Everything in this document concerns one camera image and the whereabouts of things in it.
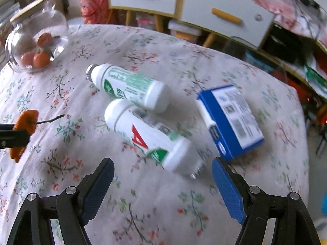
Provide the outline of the low tv cabinet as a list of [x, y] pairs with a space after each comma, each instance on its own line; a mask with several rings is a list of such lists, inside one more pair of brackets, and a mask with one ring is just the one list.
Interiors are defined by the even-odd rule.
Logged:
[[320, 41], [297, 35], [273, 23], [261, 50], [282, 61], [300, 80], [326, 99], [326, 47]]

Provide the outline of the glass jar with oranges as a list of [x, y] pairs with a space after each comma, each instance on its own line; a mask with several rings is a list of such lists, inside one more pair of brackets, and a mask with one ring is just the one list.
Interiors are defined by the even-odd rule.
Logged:
[[68, 23], [51, 0], [35, 0], [16, 12], [5, 54], [14, 72], [36, 72], [58, 58], [68, 45]]

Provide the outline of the white bottle red letters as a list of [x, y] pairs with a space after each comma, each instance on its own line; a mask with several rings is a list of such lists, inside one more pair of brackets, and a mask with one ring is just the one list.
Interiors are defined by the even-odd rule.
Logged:
[[190, 140], [128, 100], [110, 102], [104, 118], [110, 129], [168, 172], [195, 179], [205, 166]]

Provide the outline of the small blue white carton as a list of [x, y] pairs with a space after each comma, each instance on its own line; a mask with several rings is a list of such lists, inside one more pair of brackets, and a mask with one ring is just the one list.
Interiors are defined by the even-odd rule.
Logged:
[[196, 105], [225, 161], [235, 160], [264, 142], [249, 105], [233, 85], [201, 91]]

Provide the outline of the floral tablecloth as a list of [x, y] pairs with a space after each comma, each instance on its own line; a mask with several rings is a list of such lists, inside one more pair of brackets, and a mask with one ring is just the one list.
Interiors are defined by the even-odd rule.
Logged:
[[309, 155], [296, 90], [222, 52], [135, 27], [70, 28], [38, 72], [1, 69], [1, 122], [36, 110], [19, 161], [1, 150], [1, 244], [23, 202], [74, 191], [104, 158], [115, 172], [85, 230], [92, 244], [234, 244], [241, 230], [211, 165], [270, 195], [309, 195]]

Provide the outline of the white bottle green label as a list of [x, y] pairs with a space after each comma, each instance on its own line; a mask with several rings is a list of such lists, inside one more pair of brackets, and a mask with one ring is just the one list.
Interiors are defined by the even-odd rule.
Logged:
[[116, 65], [91, 64], [87, 67], [86, 78], [97, 89], [156, 113], [165, 112], [170, 104], [171, 90], [165, 83]]

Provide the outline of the red bag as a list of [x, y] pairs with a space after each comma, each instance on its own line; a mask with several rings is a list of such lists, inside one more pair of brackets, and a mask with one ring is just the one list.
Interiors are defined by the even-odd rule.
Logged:
[[79, 0], [84, 24], [107, 24], [110, 16], [109, 0]]

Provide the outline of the wooden cabinet with drawers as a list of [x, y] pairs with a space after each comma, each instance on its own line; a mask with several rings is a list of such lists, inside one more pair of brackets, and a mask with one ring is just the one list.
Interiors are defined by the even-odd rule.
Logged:
[[210, 47], [215, 36], [238, 37], [258, 49], [267, 37], [275, 15], [252, 0], [109, 0], [114, 9], [127, 11], [126, 24], [132, 12], [152, 13], [157, 30], [163, 31], [161, 17], [171, 17], [209, 32], [204, 47]]

